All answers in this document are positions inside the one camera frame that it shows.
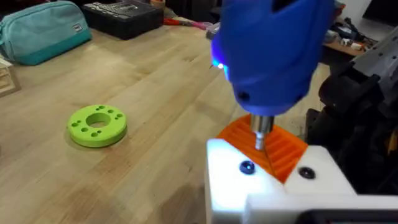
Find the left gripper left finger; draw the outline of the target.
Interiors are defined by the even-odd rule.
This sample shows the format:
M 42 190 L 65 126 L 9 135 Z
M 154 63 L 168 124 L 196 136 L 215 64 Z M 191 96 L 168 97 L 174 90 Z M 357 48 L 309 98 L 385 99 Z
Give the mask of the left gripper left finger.
M 207 223 L 241 223 L 250 195 L 283 194 L 264 151 L 254 148 L 251 117 L 233 121 L 206 144 L 205 202 Z

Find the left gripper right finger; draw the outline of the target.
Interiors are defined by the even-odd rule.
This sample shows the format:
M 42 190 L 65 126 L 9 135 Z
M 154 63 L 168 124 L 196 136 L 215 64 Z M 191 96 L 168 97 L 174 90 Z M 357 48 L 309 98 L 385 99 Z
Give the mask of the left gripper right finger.
M 274 126 L 266 137 L 270 168 L 266 180 L 276 192 L 298 195 L 356 195 L 329 152 Z

